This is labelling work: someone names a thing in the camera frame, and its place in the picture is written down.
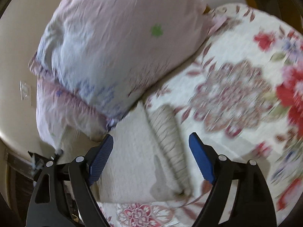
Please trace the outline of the white wall outlet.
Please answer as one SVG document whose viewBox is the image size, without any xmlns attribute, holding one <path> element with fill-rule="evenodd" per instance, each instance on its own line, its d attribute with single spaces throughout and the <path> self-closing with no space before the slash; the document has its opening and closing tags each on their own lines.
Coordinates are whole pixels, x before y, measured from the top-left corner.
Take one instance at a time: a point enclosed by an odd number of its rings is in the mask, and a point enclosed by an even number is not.
<svg viewBox="0 0 303 227">
<path fill-rule="evenodd" d="M 20 81 L 20 99 L 25 101 L 29 106 L 32 105 L 31 85 L 24 81 Z"/>
</svg>

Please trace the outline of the white floral quilt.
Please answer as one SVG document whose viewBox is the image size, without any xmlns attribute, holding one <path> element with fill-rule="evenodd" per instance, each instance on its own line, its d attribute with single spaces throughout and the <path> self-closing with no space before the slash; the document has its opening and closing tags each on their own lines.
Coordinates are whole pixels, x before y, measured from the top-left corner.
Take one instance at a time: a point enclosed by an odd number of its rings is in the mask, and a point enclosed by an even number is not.
<svg viewBox="0 0 303 227">
<path fill-rule="evenodd" d="M 195 59 L 140 100 L 147 112 L 172 108 L 185 145 L 189 197 L 102 203 L 110 226 L 191 226 L 210 194 L 188 145 L 197 133 L 218 154 L 254 160 L 268 184 L 277 226 L 302 195 L 302 35 L 277 17 L 243 4 L 214 10 L 227 20 Z"/>
</svg>

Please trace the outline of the pink floral pillow left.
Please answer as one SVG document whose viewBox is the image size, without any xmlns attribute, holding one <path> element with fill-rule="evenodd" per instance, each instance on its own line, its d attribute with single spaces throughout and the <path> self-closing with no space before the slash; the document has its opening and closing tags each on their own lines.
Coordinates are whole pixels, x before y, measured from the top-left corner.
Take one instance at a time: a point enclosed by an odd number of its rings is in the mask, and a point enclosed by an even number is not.
<svg viewBox="0 0 303 227">
<path fill-rule="evenodd" d="M 37 81 L 36 120 L 40 138 L 55 149 L 61 147 L 70 130 L 100 141 L 111 122 L 60 85 L 43 78 Z"/>
</svg>

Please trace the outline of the pink lavender pillow right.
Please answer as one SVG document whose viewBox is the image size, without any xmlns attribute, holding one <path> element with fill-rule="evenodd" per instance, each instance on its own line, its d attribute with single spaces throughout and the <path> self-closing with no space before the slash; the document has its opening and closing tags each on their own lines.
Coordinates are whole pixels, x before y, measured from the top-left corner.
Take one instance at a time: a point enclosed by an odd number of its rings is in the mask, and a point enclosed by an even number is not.
<svg viewBox="0 0 303 227">
<path fill-rule="evenodd" d="M 226 21 L 205 10 L 203 0 L 61 0 L 29 69 L 119 119 Z"/>
</svg>

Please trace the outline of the beige cable knit sweater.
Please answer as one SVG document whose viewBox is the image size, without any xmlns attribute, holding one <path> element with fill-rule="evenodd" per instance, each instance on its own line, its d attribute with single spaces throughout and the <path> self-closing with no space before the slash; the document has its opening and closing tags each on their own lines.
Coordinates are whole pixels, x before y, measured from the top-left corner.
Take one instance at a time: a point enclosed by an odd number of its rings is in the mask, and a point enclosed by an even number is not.
<svg viewBox="0 0 303 227">
<path fill-rule="evenodd" d="M 185 145 L 172 108 L 147 112 L 140 101 L 110 131 L 113 150 L 90 187 L 102 203 L 149 203 L 192 194 Z"/>
</svg>

